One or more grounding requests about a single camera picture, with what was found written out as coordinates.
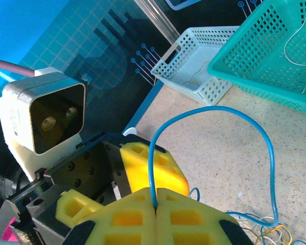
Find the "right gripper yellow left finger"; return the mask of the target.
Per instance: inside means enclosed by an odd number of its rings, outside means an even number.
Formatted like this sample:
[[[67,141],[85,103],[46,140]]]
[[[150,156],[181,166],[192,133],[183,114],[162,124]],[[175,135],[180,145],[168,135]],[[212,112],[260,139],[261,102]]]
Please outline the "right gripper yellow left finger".
[[[149,188],[83,217],[63,245],[156,245],[156,214]]]

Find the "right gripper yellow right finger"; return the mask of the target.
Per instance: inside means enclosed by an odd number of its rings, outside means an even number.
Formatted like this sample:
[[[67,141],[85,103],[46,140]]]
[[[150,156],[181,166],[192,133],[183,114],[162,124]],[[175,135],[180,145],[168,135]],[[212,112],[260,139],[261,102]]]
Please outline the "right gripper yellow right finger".
[[[157,189],[156,245],[254,245],[232,216],[166,188]]]

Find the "white perforated plastic basket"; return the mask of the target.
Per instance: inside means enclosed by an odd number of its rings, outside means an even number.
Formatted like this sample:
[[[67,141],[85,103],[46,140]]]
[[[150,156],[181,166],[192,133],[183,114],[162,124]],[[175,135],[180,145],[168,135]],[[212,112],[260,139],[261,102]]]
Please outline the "white perforated plastic basket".
[[[206,106],[215,105],[231,88],[207,67],[238,26],[186,29],[151,69],[164,85]]]

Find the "pink goblet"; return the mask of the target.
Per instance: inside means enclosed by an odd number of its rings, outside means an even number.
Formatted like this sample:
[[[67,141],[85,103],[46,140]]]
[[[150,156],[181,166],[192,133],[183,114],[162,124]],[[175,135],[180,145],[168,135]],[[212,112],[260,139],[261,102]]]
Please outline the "pink goblet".
[[[18,238],[14,234],[11,225],[16,221],[16,217],[12,218],[8,225],[6,226],[4,232],[2,233],[1,240],[2,241],[11,241],[18,242]]]

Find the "aluminium frame post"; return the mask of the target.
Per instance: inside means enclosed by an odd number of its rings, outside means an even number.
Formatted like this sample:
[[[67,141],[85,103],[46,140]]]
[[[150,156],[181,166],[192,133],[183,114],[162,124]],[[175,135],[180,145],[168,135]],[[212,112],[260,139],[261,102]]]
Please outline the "aluminium frame post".
[[[134,2],[170,44],[178,39],[179,32],[155,0],[134,0]]]

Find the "teal perforated plastic basket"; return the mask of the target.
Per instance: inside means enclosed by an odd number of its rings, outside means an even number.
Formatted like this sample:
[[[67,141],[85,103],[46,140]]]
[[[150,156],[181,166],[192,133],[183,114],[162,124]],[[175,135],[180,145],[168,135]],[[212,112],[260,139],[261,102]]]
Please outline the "teal perforated plastic basket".
[[[207,71],[244,92],[306,113],[306,0],[264,0]]]

